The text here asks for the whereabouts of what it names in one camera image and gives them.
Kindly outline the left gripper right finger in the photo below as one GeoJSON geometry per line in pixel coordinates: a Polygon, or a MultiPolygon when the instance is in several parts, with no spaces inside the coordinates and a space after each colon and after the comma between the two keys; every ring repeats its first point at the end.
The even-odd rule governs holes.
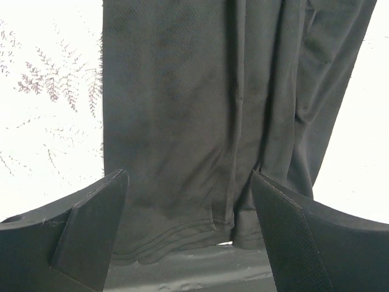
{"type": "Polygon", "coordinates": [[[388,291],[388,225],[335,210],[259,172],[251,189],[277,291],[388,291]]]}

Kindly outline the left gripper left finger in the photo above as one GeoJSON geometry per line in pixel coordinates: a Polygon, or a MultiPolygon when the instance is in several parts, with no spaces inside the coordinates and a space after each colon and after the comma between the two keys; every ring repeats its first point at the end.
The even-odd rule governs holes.
{"type": "Polygon", "coordinates": [[[103,291],[129,178],[90,186],[1,222],[1,291],[103,291]]]}

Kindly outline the black t shirt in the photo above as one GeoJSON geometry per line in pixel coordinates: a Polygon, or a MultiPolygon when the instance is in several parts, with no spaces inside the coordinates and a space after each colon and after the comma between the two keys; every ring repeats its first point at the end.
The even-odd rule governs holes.
{"type": "Polygon", "coordinates": [[[313,196],[375,5],[104,1],[104,169],[129,175],[113,264],[263,248],[252,173],[313,196]]]}

